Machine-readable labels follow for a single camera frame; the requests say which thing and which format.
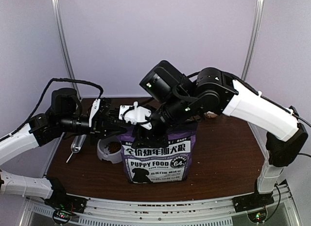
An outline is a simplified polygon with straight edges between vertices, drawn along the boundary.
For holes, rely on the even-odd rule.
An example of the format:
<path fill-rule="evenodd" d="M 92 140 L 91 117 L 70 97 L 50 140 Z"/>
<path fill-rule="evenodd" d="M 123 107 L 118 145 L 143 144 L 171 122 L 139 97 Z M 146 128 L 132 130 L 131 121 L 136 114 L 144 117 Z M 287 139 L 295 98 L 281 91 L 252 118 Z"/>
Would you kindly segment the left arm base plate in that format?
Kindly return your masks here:
<path fill-rule="evenodd" d="M 87 199 L 67 194 L 65 189 L 55 189 L 44 203 L 54 209 L 70 213 L 84 213 Z"/>

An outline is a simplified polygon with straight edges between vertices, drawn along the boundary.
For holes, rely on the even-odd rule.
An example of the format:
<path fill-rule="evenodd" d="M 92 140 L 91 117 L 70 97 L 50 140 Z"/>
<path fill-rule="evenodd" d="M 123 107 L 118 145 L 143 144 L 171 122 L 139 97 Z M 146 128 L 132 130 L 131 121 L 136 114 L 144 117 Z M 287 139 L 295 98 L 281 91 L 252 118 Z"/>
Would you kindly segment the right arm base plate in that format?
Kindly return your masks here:
<path fill-rule="evenodd" d="M 272 193 L 270 194 L 252 193 L 234 197 L 232 199 L 232 202 L 234 205 L 235 212 L 242 212 L 273 204 L 274 198 L 272 197 Z"/>

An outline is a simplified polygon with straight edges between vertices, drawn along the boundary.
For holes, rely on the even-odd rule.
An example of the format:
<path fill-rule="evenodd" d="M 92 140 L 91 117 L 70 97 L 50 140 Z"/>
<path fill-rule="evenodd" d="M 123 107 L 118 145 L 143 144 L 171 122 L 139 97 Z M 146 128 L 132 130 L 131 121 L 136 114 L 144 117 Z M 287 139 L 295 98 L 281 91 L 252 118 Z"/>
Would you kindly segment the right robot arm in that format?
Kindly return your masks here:
<path fill-rule="evenodd" d="M 243 202 L 256 208 L 266 204 L 283 168 L 295 160 L 308 138 L 304 122 L 294 107 L 285 108 L 271 101 L 234 74 L 205 68 L 195 76 L 192 81 L 168 61 L 160 61 L 141 80 L 140 86 L 161 106 L 151 112 L 135 103 L 131 123 L 146 128 L 144 138 L 158 138 L 191 117 L 212 112 L 266 130 L 268 156 L 255 190 L 233 200 L 237 206 Z"/>

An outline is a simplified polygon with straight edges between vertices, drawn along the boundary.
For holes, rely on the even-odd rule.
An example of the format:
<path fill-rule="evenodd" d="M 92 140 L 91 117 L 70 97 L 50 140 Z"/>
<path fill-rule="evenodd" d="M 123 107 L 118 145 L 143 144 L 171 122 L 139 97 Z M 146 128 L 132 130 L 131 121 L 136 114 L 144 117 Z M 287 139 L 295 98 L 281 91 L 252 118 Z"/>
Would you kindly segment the grey double pet bowl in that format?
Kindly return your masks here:
<path fill-rule="evenodd" d="M 99 160 L 110 161 L 112 164 L 122 162 L 121 143 L 116 136 L 100 139 L 97 143 Z"/>

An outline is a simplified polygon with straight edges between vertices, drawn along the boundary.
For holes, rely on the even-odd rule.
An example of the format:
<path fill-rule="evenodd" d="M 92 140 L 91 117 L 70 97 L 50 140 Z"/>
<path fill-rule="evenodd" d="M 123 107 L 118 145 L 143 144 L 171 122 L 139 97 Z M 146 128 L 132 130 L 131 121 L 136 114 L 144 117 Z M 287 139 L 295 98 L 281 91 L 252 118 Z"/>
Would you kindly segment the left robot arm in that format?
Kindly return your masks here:
<path fill-rule="evenodd" d="M 82 114 L 83 107 L 73 88 L 61 88 L 52 92 L 51 106 L 45 113 L 26 120 L 17 132 L 0 140 L 0 162 L 42 147 L 69 132 L 89 135 L 93 139 L 105 139 L 126 132 L 124 127 L 114 124 L 108 116 L 110 99 L 96 99 L 91 112 Z M 33 178 L 0 172 L 1 194 L 35 196 L 53 202 L 60 209 L 70 204 L 66 190 L 57 178 Z"/>

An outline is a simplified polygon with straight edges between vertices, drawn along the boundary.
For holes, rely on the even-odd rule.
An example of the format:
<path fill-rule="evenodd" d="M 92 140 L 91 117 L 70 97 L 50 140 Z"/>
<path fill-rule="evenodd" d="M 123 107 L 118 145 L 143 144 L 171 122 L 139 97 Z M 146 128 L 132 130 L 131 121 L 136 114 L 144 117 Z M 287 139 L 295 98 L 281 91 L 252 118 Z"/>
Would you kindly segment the metal food scoop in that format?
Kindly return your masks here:
<path fill-rule="evenodd" d="M 66 160 L 66 163 L 69 163 L 70 159 L 72 158 L 74 154 L 79 153 L 81 151 L 81 148 L 85 142 L 85 139 L 86 139 L 86 135 L 78 135 L 74 138 L 71 144 L 71 147 L 70 147 L 71 154 Z"/>

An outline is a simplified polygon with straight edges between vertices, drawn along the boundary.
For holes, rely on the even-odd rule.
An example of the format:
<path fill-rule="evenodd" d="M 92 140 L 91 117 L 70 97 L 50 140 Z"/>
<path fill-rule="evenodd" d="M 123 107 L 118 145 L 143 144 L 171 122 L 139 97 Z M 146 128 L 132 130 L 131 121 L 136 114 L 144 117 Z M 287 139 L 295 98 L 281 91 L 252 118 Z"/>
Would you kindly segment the purple puppy food bag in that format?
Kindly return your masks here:
<path fill-rule="evenodd" d="M 168 134 L 164 148 L 133 148 L 133 127 L 117 136 L 127 179 L 133 184 L 185 181 L 192 163 L 198 123 L 188 122 Z"/>

